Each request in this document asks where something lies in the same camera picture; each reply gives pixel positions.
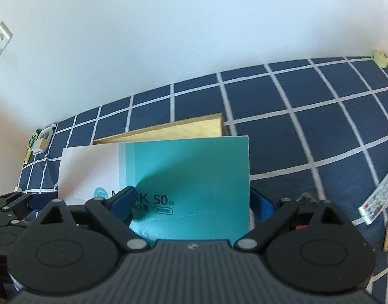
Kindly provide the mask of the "teal white mask box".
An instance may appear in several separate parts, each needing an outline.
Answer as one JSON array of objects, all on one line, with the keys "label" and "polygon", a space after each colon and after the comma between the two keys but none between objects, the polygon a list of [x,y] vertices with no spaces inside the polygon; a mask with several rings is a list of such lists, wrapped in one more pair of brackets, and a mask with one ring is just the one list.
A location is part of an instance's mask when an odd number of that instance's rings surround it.
[{"label": "teal white mask box", "polygon": [[249,167],[246,136],[68,147],[58,195],[85,204],[130,186],[130,227],[149,241],[234,242],[249,229]]}]

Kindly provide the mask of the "white multicolour button remote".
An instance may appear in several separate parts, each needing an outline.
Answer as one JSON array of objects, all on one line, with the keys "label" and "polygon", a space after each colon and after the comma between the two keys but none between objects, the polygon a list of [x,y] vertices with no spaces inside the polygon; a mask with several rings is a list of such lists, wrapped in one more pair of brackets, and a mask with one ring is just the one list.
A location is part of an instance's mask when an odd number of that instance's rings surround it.
[{"label": "white multicolour button remote", "polygon": [[377,188],[358,208],[364,223],[370,225],[388,204],[388,173]]}]

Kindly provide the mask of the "white charger items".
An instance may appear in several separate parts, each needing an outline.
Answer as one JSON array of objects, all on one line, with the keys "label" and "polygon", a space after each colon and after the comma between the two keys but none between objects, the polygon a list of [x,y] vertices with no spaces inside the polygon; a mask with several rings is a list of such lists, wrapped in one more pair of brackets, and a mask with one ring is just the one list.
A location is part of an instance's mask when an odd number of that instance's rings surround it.
[{"label": "white charger items", "polygon": [[56,124],[51,124],[45,129],[36,129],[34,131],[26,148],[25,164],[29,162],[31,155],[39,155],[47,150],[56,126]]}]

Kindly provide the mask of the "brown cardboard box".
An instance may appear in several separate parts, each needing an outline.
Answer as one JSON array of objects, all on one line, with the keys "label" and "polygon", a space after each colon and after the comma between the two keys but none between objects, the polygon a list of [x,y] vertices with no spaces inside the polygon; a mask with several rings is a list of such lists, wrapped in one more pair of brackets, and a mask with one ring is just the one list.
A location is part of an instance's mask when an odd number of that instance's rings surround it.
[{"label": "brown cardboard box", "polygon": [[223,114],[217,113],[103,137],[95,139],[93,144],[102,145],[108,143],[198,139],[226,135],[227,130],[224,124]]}]

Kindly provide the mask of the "blue checkered bed sheet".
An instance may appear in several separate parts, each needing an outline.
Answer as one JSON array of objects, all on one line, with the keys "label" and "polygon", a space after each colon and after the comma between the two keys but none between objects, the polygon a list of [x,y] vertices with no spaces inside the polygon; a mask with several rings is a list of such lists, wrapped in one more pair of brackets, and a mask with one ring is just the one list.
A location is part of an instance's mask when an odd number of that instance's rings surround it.
[{"label": "blue checkered bed sheet", "polygon": [[138,93],[57,124],[47,152],[21,170],[27,192],[57,188],[62,151],[157,124],[222,113],[250,139],[251,185],[271,199],[334,201],[372,245],[368,290],[388,303],[388,204],[366,224],[359,206],[388,173],[388,68],[367,57],[312,58],[212,73]]}]

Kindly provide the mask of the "pale green tape roll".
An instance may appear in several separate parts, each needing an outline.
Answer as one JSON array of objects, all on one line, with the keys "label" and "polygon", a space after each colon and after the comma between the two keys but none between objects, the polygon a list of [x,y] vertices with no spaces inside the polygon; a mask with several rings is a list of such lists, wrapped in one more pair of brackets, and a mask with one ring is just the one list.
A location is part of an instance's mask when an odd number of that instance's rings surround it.
[{"label": "pale green tape roll", "polygon": [[388,53],[377,49],[374,52],[374,62],[379,68],[386,69],[388,67]]}]

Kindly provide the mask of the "white wall socket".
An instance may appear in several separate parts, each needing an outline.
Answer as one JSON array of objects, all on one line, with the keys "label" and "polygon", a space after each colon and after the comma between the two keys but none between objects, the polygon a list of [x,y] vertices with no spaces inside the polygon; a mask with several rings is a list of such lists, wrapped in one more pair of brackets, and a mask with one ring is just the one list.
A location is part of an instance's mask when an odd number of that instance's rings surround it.
[{"label": "white wall socket", "polygon": [[9,30],[8,26],[2,21],[0,23],[0,56],[12,37],[12,32]]}]

